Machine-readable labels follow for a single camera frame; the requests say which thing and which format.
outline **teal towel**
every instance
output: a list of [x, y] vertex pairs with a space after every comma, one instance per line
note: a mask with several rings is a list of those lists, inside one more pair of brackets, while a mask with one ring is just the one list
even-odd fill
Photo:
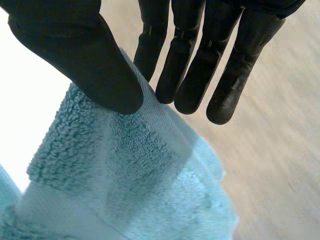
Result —
[[232, 239], [221, 162], [123, 55], [143, 106], [118, 114], [72, 83], [27, 169], [29, 187], [4, 211], [1, 239]]
[[18, 202], [20, 197], [20, 190], [0, 164], [0, 215], [6, 207]]

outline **floor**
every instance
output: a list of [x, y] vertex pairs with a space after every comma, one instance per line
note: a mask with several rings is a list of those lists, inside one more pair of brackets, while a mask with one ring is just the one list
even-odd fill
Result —
[[[103, 0], [101, 14], [118, 45], [133, 58], [142, 31], [138, 1]], [[57, 81], [64, 76], [14, 39], [5, 25], [6, 17], [0, 12], [5, 41], [0, 45], [0, 65], [4, 66], [0, 71], [0, 146], [12, 147], [1, 148], [0, 161], [24, 190], [26, 167], [69, 82]], [[173, 36], [172, 21], [170, 13], [168, 38], [150, 83], [153, 88]], [[320, 1], [307, 0], [264, 48], [232, 120], [219, 126], [206, 119], [205, 110], [231, 52], [235, 29], [203, 104], [195, 114], [182, 115], [223, 161], [227, 173], [223, 187], [240, 217], [234, 240], [319, 239], [318, 29]]]

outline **wooden floor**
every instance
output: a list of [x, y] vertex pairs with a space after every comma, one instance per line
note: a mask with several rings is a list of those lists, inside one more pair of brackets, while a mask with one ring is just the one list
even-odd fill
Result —
[[[102, 15], [134, 57], [142, 22], [137, 0], [104, 0]], [[156, 86], [172, 40], [161, 53]], [[235, 240], [320, 239], [320, 1], [307, 0], [260, 56], [231, 122], [205, 115], [237, 29], [203, 104], [182, 116], [217, 151], [223, 186], [240, 216]]]

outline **terry cloth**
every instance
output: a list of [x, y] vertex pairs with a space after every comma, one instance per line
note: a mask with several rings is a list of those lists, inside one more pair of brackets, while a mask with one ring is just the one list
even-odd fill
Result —
[[106, 110], [71, 83], [27, 169], [29, 187], [2, 216], [2, 240], [232, 239], [237, 216], [217, 155], [122, 53], [141, 109]]

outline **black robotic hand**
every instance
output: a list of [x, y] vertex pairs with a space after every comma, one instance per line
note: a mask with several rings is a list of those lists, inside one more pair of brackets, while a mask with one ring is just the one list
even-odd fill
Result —
[[[143, 32], [139, 37], [134, 63], [146, 80], [150, 81], [167, 35], [170, 0], [138, 1]], [[264, 46], [282, 27], [285, 18], [304, 2], [305, 0], [171, 0], [175, 32], [156, 87], [158, 100], [163, 104], [174, 101], [176, 109], [183, 114], [194, 113], [240, 19], [233, 50], [206, 110], [207, 118], [212, 123], [227, 123], [234, 114], [247, 79]], [[187, 71], [203, 11], [202, 39]]]
[[101, 0], [0, 0], [15, 37], [70, 78], [97, 104], [132, 114], [138, 79], [99, 14]]

